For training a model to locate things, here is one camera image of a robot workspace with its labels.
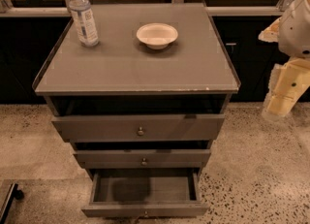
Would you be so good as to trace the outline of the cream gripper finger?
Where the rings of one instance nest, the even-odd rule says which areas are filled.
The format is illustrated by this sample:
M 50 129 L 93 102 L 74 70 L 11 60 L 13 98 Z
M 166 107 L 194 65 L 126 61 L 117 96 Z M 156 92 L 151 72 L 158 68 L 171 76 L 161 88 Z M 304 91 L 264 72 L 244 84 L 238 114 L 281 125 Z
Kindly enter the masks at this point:
M 265 30 L 263 30 L 258 39 L 263 42 L 277 43 L 279 33 L 280 18 L 274 20 Z

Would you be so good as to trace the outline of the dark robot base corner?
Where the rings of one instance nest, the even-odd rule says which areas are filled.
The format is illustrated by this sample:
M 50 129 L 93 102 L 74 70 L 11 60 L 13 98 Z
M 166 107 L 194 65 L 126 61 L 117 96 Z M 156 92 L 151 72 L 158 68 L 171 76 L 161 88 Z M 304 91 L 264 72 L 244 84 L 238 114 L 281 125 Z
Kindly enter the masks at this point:
M 0 224 L 5 224 L 8 217 L 13 200 L 22 200 L 24 198 L 24 193 L 18 188 L 17 183 L 12 183 L 9 187 L 8 193 L 4 200 L 4 203 L 0 210 Z

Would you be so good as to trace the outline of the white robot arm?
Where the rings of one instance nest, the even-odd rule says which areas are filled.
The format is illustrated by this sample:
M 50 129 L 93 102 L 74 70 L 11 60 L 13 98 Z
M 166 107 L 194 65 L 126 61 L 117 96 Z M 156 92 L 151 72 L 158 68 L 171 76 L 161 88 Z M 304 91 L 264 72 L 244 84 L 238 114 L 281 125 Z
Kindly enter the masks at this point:
M 268 93 L 263 101 L 262 116 L 277 121 L 292 110 L 310 87 L 310 0 L 294 0 L 282 16 L 259 35 L 268 43 L 277 43 L 289 56 L 284 64 L 271 70 Z

